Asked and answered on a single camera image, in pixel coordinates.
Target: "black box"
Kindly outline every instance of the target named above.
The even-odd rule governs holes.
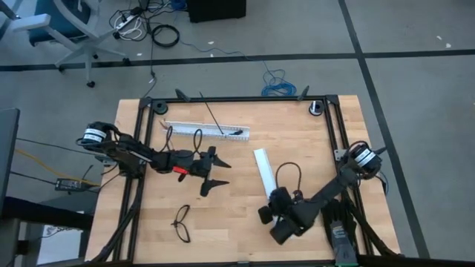
[[[246,16],[246,0],[186,0],[190,22],[239,19]]]

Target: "blue cable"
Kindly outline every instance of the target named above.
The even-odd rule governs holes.
[[[212,48],[203,50],[203,49],[198,48],[196,45],[192,43],[184,42],[182,39],[180,39],[180,43],[182,43],[183,45],[193,47],[194,49],[202,53],[208,53],[213,50],[217,50],[226,55],[240,54],[245,59],[252,62],[260,61],[260,60],[250,59],[241,51],[226,52],[225,50],[221,50],[220,48],[217,48],[217,47],[212,47]],[[264,60],[262,61],[262,63],[264,63],[264,67],[266,67],[266,72],[262,75],[262,80],[264,80],[264,84],[266,85],[261,91],[262,96],[294,96],[295,93],[297,93],[297,88],[292,83],[285,80],[285,70],[283,69],[270,70],[269,67],[267,66],[267,63]],[[282,77],[275,75],[275,73],[281,73]]]

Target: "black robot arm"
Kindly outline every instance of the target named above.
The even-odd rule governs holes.
[[[213,187],[229,183],[209,179],[212,165],[231,168],[230,165],[217,157],[216,147],[209,147],[207,152],[198,152],[199,145],[195,147],[195,151],[170,149],[165,151],[172,132],[173,128],[170,127],[167,131],[165,146],[160,151],[155,151],[132,136],[121,133],[115,125],[94,122],[88,125],[84,136],[76,143],[89,151],[106,154],[117,162],[122,175],[129,175],[133,178],[143,177],[146,163],[161,174],[172,171],[179,173],[178,182],[182,182],[188,174],[201,177],[204,179],[200,189],[200,195],[203,197],[206,197]],[[194,159],[195,154],[198,154],[200,158]]]
[[[269,204],[259,209],[262,223],[270,223],[272,216],[281,218],[270,231],[279,244],[293,234],[301,236],[312,227],[318,213],[329,201],[359,179],[371,179],[378,173],[381,168],[378,154],[383,151],[372,151],[366,142],[351,145],[341,160],[336,177],[310,199],[292,199],[286,188],[275,189],[269,197]]]

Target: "wooden tabletop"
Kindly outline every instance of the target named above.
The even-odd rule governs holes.
[[[341,111],[350,143],[369,141],[357,96],[340,96]],[[330,260],[333,252],[327,242],[321,216],[301,237],[278,245],[270,236],[272,224],[263,225],[258,209],[267,203],[253,151],[265,148],[272,170],[288,161],[301,166],[301,190],[311,197],[335,177],[333,153],[324,116],[311,116],[310,102],[227,102],[210,103],[216,119],[223,125],[247,126],[248,142],[203,138],[201,151],[217,147],[219,157],[232,168],[213,167],[212,179],[229,181],[200,196],[203,180],[178,174],[158,174],[148,168],[140,213],[135,263],[209,263],[267,260]],[[130,135],[134,132],[138,100],[119,103],[115,125]],[[145,133],[146,114],[142,126]],[[160,120],[213,123],[205,104],[170,104],[168,113],[154,117],[151,147],[161,149],[165,131]],[[190,136],[173,136],[174,149],[192,150]],[[106,175],[107,182],[116,172]],[[296,189],[298,173],[286,166],[279,173],[279,185]],[[101,190],[89,239],[86,259],[96,256],[117,226],[125,179],[115,179]],[[361,198],[368,222],[389,248],[399,251],[386,198],[377,179],[361,183]],[[183,221],[191,242],[183,243],[171,223],[178,209],[191,209]],[[129,231],[125,233],[125,244]],[[363,247],[361,235],[358,236]],[[123,257],[127,247],[122,250]]]

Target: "eyeglasses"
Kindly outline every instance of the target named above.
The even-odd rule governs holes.
[[[175,221],[171,224],[175,227],[175,231],[177,232],[178,237],[185,243],[190,243],[190,235],[188,234],[188,229],[182,223],[185,219],[188,211],[190,210],[190,205],[183,205],[177,212],[177,216],[175,217]]]

